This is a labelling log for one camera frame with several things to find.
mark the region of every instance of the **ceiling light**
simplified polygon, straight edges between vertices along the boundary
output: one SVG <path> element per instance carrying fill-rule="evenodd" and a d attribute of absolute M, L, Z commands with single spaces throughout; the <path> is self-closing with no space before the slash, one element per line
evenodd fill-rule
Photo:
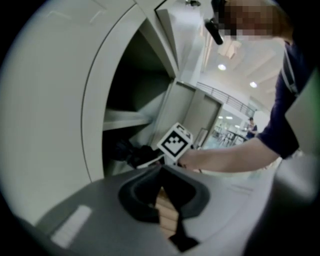
<path fill-rule="evenodd" d="M 251 83 L 250 83 L 250 86 L 251 86 L 252 88 L 257 88 L 258 85 L 257 85 L 255 82 L 251 82 Z"/>
<path fill-rule="evenodd" d="M 219 64 L 219 65 L 218 65 L 218 69 L 220 69 L 220 70 L 222 70 L 222 71 L 225 71 L 227 68 L 226 68 L 225 65 Z"/>

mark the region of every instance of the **cabinet shelf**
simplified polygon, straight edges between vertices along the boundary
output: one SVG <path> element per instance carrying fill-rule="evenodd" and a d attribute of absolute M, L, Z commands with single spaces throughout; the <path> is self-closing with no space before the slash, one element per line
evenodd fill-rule
<path fill-rule="evenodd" d="M 147 125 L 152 121 L 152 118 L 139 112 L 107 108 L 104 113 L 103 130 L 109 131 L 126 127 Z"/>

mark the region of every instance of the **railing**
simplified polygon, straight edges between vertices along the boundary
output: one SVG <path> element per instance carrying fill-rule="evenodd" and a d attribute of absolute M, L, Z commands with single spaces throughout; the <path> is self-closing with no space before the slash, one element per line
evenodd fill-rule
<path fill-rule="evenodd" d="M 233 107 L 234 109 L 240 111 L 241 113 L 245 114 L 247 117 L 251 118 L 254 116 L 255 111 L 248 107 L 247 105 L 243 104 L 241 101 L 237 100 L 236 98 L 230 96 L 229 94 L 224 93 L 218 89 L 212 88 L 204 83 L 198 82 L 196 86 L 201 89 L 202 91 L 210 94 L 211 96 L 215 97 L 217 100 L 226 103 Z"/>

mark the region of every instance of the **person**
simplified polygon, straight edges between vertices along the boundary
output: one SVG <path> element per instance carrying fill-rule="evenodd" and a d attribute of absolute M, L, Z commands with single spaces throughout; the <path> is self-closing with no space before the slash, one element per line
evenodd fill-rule
<path fill-rule="evenodd" d="M 250 117 L 249 121 L 250 121 L 250 124 L 248 128 L 248 133 L 246 134 L 246 137 L 248 138 L 248 140 L 254 138 L 258 134 L 258 127 L 254 123 L 254 118 Z"/>
<path fill-rule="evenodd" d="M 237 35 L 281 38 L 285 41 L 283 66 L 276 82 L 275 102 L 263 132 L 247 142 L 223 149 L 188 150 L 180 159 L 183 167 L 237 173 L 263 168 L 283 159 L 299 147 L 285 113 L 319 64 L 319 50 L 311 46 L 317 31 L 317 8 L 310 2 L 290 0 L 222 0 L 219 24 Z"/>

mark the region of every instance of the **forearm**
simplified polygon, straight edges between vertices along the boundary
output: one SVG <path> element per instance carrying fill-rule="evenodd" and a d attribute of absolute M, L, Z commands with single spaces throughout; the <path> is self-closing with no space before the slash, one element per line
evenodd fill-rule
<path fill-rule="evenodd" d="M 190 169 L 214 172 L 240 173 L 263 168 L 279 156 L 258 138 L 234 147 L 192 150 L 180 162 Z"/>

